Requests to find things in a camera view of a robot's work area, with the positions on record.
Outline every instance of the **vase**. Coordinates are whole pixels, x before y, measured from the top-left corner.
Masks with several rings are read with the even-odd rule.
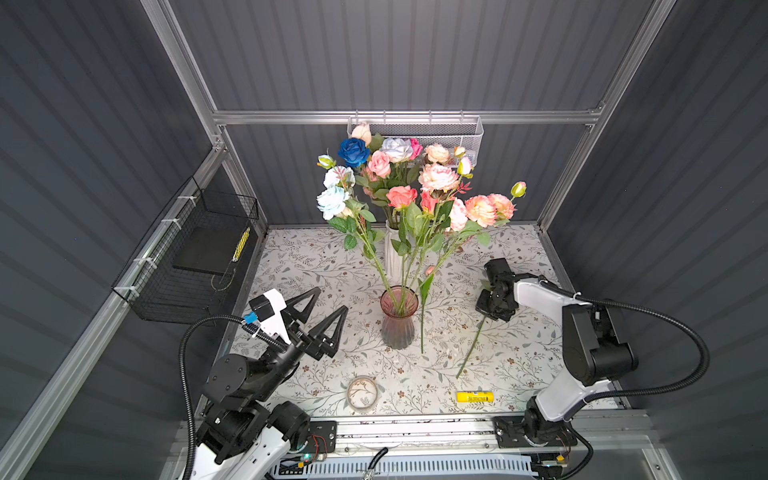
[[[400,240],[399,231],[386,224],[384,235],[384,271],[390,283],[402,283],[402,257],[392,246],[392,240]]]
[[[387,346],[400,350],[413,342],[416,329],[412,316],[419,308],[419,298],[413,290],[402,286],[392,287],[392,295],[394,299],[385,291],[380,301],[384,312],[382,339]]]

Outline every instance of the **wire basket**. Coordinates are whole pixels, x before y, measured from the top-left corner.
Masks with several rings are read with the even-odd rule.
[[[363,118],[349,117],[346,124],[346,134],[351,135],[355,127],[364,121]],[[478,163],[478,153],[480,151],[480,142],[482,141],[483,127],[479,116],[467,115],[461,116],[456,122],[448,122],[436,118],[434,121],[419,121],[405,123],[398,119],[396,121],[369,122],[371,134],[380,134],[384,138],[415,138],[424,147],[432,144],[441,144],[443,147],[452,151],[453,147],[464,147],[467,149],[466,157],[472,162],[474,167]],[[416,160],[423,160],[425,153],[419,155]],[[448,167],[457,167],[458,161],[452,156]]]
[[[258,241],[255,231],[258,211],[257,200],[253,197],[198,189],[175,219],[162,220],[169,225],[151,253],[126,263],[112,285],[113,291],[140,318],[148,321],[194,323],[202,316],[232,313]],[[174,265],[198,228],[214,233],[226,232],[230,236],[233,232],[240,233],[237,261],[234,261],[233,251],[232,260],[222,274]],[[131,259],[136,258],[140,248],[141,245]],[[128,267],[137,261],[141,265],[132,284],[118,286]]]

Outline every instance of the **white mesh basket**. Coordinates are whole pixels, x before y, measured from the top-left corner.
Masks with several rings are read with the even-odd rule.
[[[415,138],[419,143],[428,147],[432,144],[441,144],[449,151],[453,152],[453,147],[464,147],[467,149],[466,156],[472,162],[474,167],[478,163],[478,152],[480,151],[480,141],[482,140],[482,122],[478,116],[461,116],[455,121],[435,118],[434,121],[423,120],[407,123],[408,120],[396,118],[389,120],[385,118],[378,120],[367,120],[365,118],[349,117],[346,124],[346,134],[349,136],[358,123],[368,121],[371,128],[371,134],[381,134],[384,138]],[[424,153],[417,158],[424,158]],[[446,164],[449,167],[458,166],[455,158]]]

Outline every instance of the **leaf pattern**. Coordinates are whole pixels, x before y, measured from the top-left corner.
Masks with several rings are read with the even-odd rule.
[[[416,338],[411,346],[393,350],[382,342],[379,298],[384,287],[359,248],[343,249],[343,233],[332,228],[271,230],[252,295],[277,288],[288,299],[319,286],[323,293],[306,329],[339,306],[347,305],[349,314],[336,357],[315,361],[304,356],[269,406],[290,400],[314,416],[361,415],[349,406],[345,386],[358,376],[368,376],[379,386],[379,400],[365,415],[524,410],[528,399],[563,368],[561,327],[534,310],[520,309],[508,323],[486,321],[472,357],[456,379],[482,320],[475,301],[485,278],[485,262],[506,257],[514,272],[556,280],[533,226],[507,225],[489,233],[490,247],[471,240],[435,275],[424,318],[422,355],[418,315],[413,317]],[[383,241],[377,247],[382,259]],[[239,331],[231,352],[258,358],[264,349]],[[495,401],[455,401],[457,391],[478,389],[493,392]],[[612,399],[604,399],[588,408],[617,407]]]

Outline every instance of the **black wire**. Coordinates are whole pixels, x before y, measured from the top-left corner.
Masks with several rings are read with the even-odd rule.
[[[386,455],[386,453],[388,451],[389,451],[389,449],[386,448],[386,447],[384,447],[383,449],[379,450],[379,453],[375,454],[373,456],[373,459],[371,460],[371,462],[368,464],[368,470],[373,470],[374,468],[376,468],[376,464],[379,463],[379,460],[381,460],[382,457],[384,455]]]
[[[179,342],[179,371],[181,374],[181,389],[184,391],[184,404],[187,407],[187,464],[184,467],[184,475],[182,480],[190,480],[192,477],[192,468],[194,467],[194,454],[195,454],[195,424],[194,424],[194,410],[192,408],[192,398],[190,396],[189,384],[187,383],[187,342],[192,336],[192,332],[205,323],[213,322],[214,320],[226,320],[233,323],[242,323],[243,319],[235,315],[214,315],[207,316],[199,319],[195,323],[187,328],[184,335]]]
[[[584,469],[584,467],[587,466],[589,461],[592,460],[592,455],[594,455],[594,449],[592,448],[592,445],[590,444],[590,442],[587,442],[587,439],[579,435],[579,432],[577,432],[576,430],[573,429],[573,427],[571,427],[570,422],[565,424],[565,428],[571,434],[573,434],[573,436],[579,439],[579,442],[583,443],[584,446],[587,447],[587,455],[581,460],[581,462],[578,463],[578,465],[576,465],[576,467],[573,470],[571,470],[570,472],[566,473],[561,477],[558,477],[557,480],[566,480],[566,478],[571,478],[577,473],[579,473],[581,470]]]
[[[698,333],[694,332],[688,325],[667,315],[666,313],[658,312],[656,310],[652,310],[644,306],[633,305],[631,303],[614,302],[613,300],[596,300],[596,299],[588,298],[586,296],[582,296],[581,294],[574,294],[573,292],[568,292],[566,290],[563,290],[558,286],[554,285],[553,283],[549,282],[548,280],[541,280],[539,283],[543,287],[549,290],[552,290],[553,292],[560,293],[561,295],[573,297],[574,299],[580,300],[582,302],[588,302],[594,305],[611,306],[611,307],[620,308],[623,310],[633,310],[635,312],[640,312],[640,313],[645,313],[646,315],[655,316],[658,319],[662,319],[664,322],[667,322],[670,325],[676,326],[678,329],[682,330],[683,333],[688,335],[690,339],[694,341],[694,343],[696,344],[696,348],[699,350],[699,364],[696,366],[696,369],[694,369],[693,372],[691,372],[691,374],[685,377],[684,379],[678,380],[676,382],[672,382],[668,385],[651,387],[648,389],[612,390],[607,392],[592,393],[590,395],[585,396],[583,398],[582,403],[579,403],[573,406],[570,410],[568,410],[568,412],[565,414],[565,417],[564,417],[566,421],[570,421],[573,418],[573,416],[576,414],[576,412],[578,412],[585,405],[587,405],[589,402],[593,402],[594,400],[606,399],[610,397],[622,397],[622,396],[630,397],[630,396],[660,395],[662,393],[674,392],[675,390],[685,388],[687,386],[692,385],[698,379],[700,379],[710,366],[710,350],[707,348],[707,344],[704,343],[704,340],[699,336]]]

